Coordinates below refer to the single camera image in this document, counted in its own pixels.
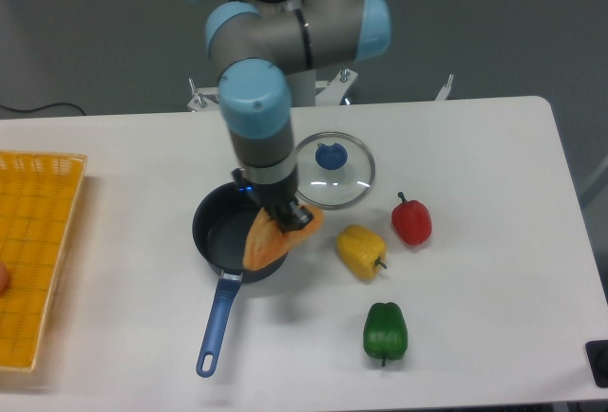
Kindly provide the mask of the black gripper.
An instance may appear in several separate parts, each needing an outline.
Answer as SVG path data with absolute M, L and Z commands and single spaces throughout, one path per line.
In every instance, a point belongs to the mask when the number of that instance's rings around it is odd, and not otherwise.
M 304 229 L 313 219 L 313 213 L 297 203 L 297 171 L 284 179 L 270 184 L 255 183 L 245 177 L 245 170 L 232 171 L 237 189 L 260 208 L 264 208 L 282 233 L 292 229 Z

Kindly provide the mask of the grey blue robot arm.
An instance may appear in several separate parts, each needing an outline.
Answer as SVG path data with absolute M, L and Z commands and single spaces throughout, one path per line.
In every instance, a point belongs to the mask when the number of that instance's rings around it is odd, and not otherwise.
M 205 24 L 218 105 L 239 164 L 236 184 L 284 232 L 312 214 L 297 202 L 288 77 L 384 53 L 386 0 L 231 0 Z

